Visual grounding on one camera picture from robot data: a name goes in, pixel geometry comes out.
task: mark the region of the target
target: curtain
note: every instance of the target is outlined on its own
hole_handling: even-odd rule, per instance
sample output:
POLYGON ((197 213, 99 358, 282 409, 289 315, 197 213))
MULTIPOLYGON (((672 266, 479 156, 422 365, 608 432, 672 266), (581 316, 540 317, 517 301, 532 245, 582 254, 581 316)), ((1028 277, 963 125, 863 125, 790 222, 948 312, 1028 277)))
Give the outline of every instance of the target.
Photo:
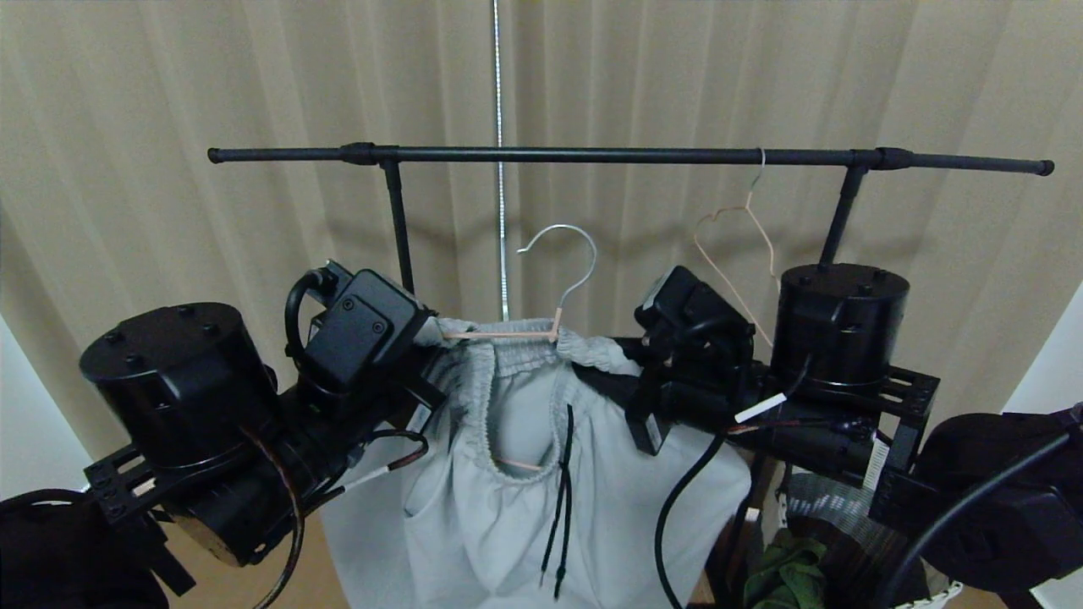
MULTIPOLYGON (((1053 158, 1048 178, 870 174, 838 259, 912 284, 893 363, 943 378, 935 418, 996 412, 1083 277, 1077 3, 499 1, 506 145, 872 147, 1053 158)), ((492 145, 492 3, 24 2, 0 7, 0 311, 93 456, 126 441, 78 373, 120 320, 184 301, 245 315, 291 383, 282 306, 334 258, 397 277, 379 170, 211 165, 206 148, 492 145)), ((512 316, 635 334, 675 263, 755 167, 506 166, 512 316)), ((768 167, 754 209, 775 270, 815 261, 841 169, 768 167)), ((403 166, 418 296, 500 315, 494 168, 403 166)), ((747 217, 701 232, 770 333, 747 217)), ((757 355, 769 358, 765 344, 757 355)))

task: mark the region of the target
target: brown floor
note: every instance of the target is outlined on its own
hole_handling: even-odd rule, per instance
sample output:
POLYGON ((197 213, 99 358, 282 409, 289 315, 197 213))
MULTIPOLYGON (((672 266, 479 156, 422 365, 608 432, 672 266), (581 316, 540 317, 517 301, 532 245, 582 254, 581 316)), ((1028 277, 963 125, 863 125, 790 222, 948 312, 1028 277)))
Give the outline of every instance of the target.
MULTIPOLYGON (((319 518, 305 522, 304 549, 293 579, 274 604, 275 608, 345 609, 319 518)), ((288 540, 255 567, 236 569, 219 562, 174 527, 167 526, 169 548, 196 580, 196 587, 181 598, 170 595, 173 609, 232 609, 255 606, 275 580, 289 549, 288 540)), ((949 609, 1005 609, 996 595, 966 589, 949 609)))

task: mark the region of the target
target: green cloth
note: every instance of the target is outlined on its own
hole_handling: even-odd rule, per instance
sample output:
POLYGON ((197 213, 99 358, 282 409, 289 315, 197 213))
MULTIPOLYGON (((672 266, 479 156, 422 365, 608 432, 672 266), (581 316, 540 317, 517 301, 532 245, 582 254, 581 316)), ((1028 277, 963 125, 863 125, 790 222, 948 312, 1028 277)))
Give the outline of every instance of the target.
POLYGON ((826 578, 820 559, 827 547, 812 539, 797 539, 782 529, 745 582, 744 606, 749 609, 824 609, 826 578))

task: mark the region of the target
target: horizontal black bar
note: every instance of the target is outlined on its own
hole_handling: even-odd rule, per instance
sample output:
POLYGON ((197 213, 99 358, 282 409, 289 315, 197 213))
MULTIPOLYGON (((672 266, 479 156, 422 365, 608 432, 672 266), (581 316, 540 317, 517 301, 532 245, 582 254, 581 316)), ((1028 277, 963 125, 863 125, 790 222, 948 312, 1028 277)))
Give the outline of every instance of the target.
POLYGON ((211 163, 260 160, 341 160, 355 165, 392 163, 619 163, 667 165, 864 166, 870 170, 939 167, 1047 176, 1052 160, 1022 160, 914 154, 901 148, 850 151, 760 148, 554 148, 483 146, 383 146, 347 144, 338 148, 210 148, 211 163))

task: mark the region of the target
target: black drawstring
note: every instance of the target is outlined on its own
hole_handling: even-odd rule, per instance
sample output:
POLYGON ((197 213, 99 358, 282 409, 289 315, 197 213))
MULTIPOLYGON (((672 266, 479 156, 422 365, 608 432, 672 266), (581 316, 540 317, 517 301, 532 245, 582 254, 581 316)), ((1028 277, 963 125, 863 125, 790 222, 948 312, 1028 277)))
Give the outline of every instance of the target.
POLYGON ((572 404, 567 404, 567 435, 564 439, 564 455, 560 461, 560 484, 557 490, 557 513, 552 517, 552 527, 549 529, 549 541, 545 545, 545 556, 542 558, 542 578, 538 585, 545 581, 545 571, 549 567, 549 555, 552 553, 552 542, 557 539, 557 526, 560 523, 560 508, 564 508, 564 546, 560 550, 560 566, 557 568, 557 586, 553 588, 552 598, 560 598, 560 584, 564 581, 564 573, 567 566, 567 546, 572 536, 572 474, 569 463, 572 461, 572 430, 575 427, 575 419, 572 415, 572 404))

